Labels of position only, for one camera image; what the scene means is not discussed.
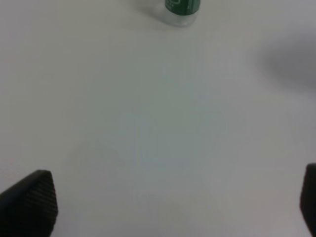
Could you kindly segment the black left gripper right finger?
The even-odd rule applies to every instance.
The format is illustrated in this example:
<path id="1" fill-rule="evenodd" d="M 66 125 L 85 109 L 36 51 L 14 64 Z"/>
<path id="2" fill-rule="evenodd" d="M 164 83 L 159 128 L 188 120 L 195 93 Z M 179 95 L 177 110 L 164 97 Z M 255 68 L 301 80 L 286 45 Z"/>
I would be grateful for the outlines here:
<path id="1" fill-rule="evenodd" d="M 300 209 L 304 221 L 311 233 L 316 236 L 316 164 L 310 163 L 306 167 L 303 180 Z"/>

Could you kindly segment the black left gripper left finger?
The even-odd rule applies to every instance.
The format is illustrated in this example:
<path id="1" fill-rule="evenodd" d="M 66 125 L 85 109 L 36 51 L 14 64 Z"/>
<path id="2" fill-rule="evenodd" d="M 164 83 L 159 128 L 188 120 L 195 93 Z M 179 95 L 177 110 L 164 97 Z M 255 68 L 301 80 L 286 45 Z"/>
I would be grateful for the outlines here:
<path id="1" fill-rule="evenodd" d="M 2 237 L 49 237 L 58 216 L 52 173 L 37 170 L 0 194 Z"/>

